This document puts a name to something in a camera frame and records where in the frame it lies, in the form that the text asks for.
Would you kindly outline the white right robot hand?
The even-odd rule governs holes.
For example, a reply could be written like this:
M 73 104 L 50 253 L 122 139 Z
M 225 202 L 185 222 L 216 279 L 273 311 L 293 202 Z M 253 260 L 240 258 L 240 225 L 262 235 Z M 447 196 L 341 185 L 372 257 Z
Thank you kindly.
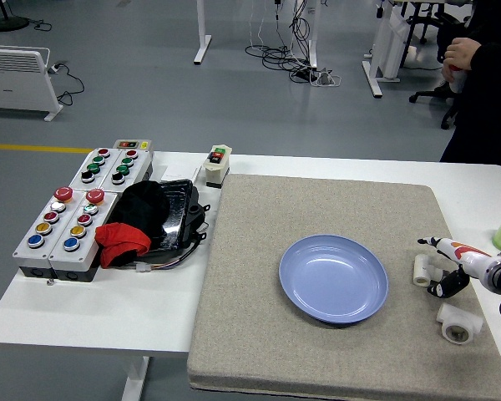
M 450 298 L 462 291 L 470 278 L 478 279 L 489 291 L 501 294 L 497 280 L 501 273 L 501 256 L 490 256 L 472 246 L 450 238 L 424 237 L 417 240 L 437 249 L 437 253 L 455 262 L 458 269 L 450 272 L 441 281 L 431 284 L 427 292 L 438 298 Z

